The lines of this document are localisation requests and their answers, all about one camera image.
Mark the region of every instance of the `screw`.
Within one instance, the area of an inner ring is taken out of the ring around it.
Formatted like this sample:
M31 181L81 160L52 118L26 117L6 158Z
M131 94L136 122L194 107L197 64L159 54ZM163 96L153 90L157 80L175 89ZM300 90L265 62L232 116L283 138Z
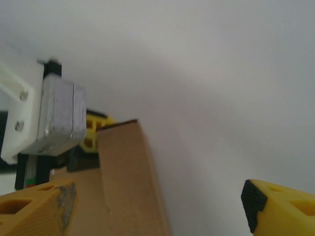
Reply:
M15 131L22 131L24 128L24 121L18 121L15 124Z
M46 128L46 129L45 129L45 135L49 135L49 133L50 133L49 128Z
M29 95L29 92L27 92L27 91L22 91L22 92L20 93L20 99L21 99L21 101L25 101L25 100L28 98L28 95Z

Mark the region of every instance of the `black rubber cap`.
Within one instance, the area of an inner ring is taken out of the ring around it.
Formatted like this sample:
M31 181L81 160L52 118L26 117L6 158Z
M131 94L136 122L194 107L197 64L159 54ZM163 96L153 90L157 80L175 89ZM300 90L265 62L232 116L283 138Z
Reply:
M18 154L18 164L16 165L16 177L15 177L15 190L24 189L24 179L25 179L25 170L26 163L29 156L25 154Z
M251 233L254 233L258 224L257 213L264 210L268 198L248 179L245 181L241 199L248 226Z
M61 77L62 65L56 61L50 60L47 63L44 63L44 75L43 78L49 74L56 74Z

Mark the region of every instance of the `yellow plastic block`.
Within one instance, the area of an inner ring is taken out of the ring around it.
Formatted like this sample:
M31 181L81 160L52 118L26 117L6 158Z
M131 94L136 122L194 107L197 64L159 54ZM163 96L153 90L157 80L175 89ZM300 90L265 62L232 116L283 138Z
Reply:
M254 236L315 236L315 195L251 179L266 197L256 214ZM242 201L255 201L248 196Z
M0 236L67 235L76 199L71 179L0 196Z
M88 153L97 152L96 131L101 127L115 123L110 117L99 117L97 115L87 114L87 132L80 147Z

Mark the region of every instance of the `white ceiling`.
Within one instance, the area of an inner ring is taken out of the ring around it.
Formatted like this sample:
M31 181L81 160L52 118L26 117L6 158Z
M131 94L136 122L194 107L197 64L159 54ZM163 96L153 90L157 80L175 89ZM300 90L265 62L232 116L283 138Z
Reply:
M247 178L315 193L315 1L0 3L0 45L57 57L88 105L140 118L174 235L250 235Z

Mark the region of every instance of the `cardboard box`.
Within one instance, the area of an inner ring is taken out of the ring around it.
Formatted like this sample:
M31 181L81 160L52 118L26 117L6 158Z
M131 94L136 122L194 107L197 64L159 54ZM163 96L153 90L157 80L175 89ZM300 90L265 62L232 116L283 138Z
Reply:
M170 236L151 151L136 120L97 133L100 169L55 172L77 184L69 235Z

